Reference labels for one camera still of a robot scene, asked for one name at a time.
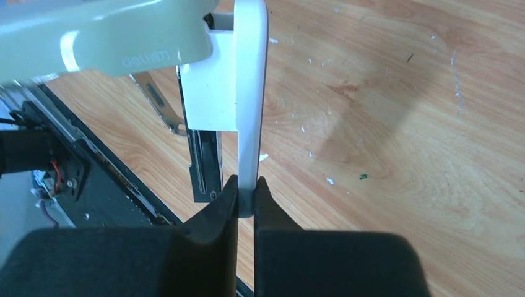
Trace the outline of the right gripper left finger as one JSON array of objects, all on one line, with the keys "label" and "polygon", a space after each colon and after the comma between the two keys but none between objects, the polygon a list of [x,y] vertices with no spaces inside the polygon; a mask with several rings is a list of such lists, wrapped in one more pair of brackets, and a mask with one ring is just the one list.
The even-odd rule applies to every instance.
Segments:
[{"label": "right gripper left finger", "polygon": [[235,296],[237,177],[178,226],[47,228],[1,267],[2,296]]}]

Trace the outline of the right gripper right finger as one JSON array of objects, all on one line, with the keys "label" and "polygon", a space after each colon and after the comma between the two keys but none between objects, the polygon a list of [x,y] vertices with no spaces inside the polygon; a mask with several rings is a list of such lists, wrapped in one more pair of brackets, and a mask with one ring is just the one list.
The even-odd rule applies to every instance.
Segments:
[{"label": "right gripper right finger", "polygon": [[410,242],[392,233],[306,230],[260,178],[254,192],[256,296],[429,296]]}]

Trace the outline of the grey white stapler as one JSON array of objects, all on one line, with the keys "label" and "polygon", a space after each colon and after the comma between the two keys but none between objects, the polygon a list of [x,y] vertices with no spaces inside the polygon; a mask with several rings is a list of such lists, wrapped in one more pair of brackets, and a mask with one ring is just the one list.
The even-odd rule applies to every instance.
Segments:
[{"label": "grey white stapler", "polygon": [[191,132],[236,132],[239,216],[254,213],[268,46],[264,1],[2,1],[1,87],[175,67]]}]

